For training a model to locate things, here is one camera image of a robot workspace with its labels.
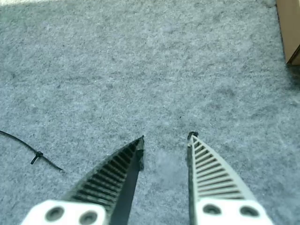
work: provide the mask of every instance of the carpet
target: carpet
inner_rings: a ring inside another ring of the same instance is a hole
[[[1,223],[60,199],[145,135],[130,225],[187,225],[187,135],[216,150],[276,225],[300,223],[300,78],[275,3],[1,0]]]

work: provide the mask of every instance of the gray ribbed surface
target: gray ribbed surface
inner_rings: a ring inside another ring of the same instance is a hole
[[[237,173],[208,145],[192,135],[190,138],[195,197],[254,199]]]

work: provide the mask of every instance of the black zip tie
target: black zip tie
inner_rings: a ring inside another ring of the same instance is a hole
[[[10,135],[10,134],[8,134],[8,133],[2,131],[2,130],[0,130],[0,134],[5,135],[5,136],[7,136],[7,137],[10,137],[10,138],[14,139],[14,140],[17,141],[17,142],[20,142],[21,144],[23,144],[23,145],[25,145],[27,148],[29,148],[31,151],[33,151],[33,152],[36,154],[36,156],[35,156],[35,157],[33,158],[33,160],[31,161],[31,163],[30,163],[31,165],[34,164],[34,162],[35,162],[38,158],[42,158],[42,159],[44,159],[48,164],[50,164],[51,166],[53,166],[55,169],[58,169],[58,170],[60,170],[60,171],[64,171],[63,169],[61,169],[60,167],[58,167],[55,163],[51,162],[51,160],[47,159],[41,151],[35,150],[33,147],[31,147],[30,145],[28,145],[27,143],[25,143],[25,142],[22,141],[21,139],[15,137],[15,136],[13,136],[13,135]]]

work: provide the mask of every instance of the cardboard box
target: cardboard box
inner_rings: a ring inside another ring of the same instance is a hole
[[[300,65],[300,0],[277,0],[286,63]]]

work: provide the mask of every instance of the mounting hole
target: mounting hole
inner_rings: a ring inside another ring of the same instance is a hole
[[[64,214],[64,209],[62,207],[54,207],[47,212],[46,219],[49,222],[53,222],[60,219],[63,214]]]
[[[204,206],[203,212],[212,214],[212,215],[217,215],[217,214],[221,214],[221,209],[215,205],[208,204],[208,205]]]
[[[80,217],[79,222],[82,225],[90,225],[93,224],[96,220],[97,220],[97,213],[93,211],[88,211]]]
[[[244,216],[250,216],[250,217],[257,217],[259,216],[259,213],[256,209],[249,207],[249,206],[243,206],[240,209],[240,213]]]

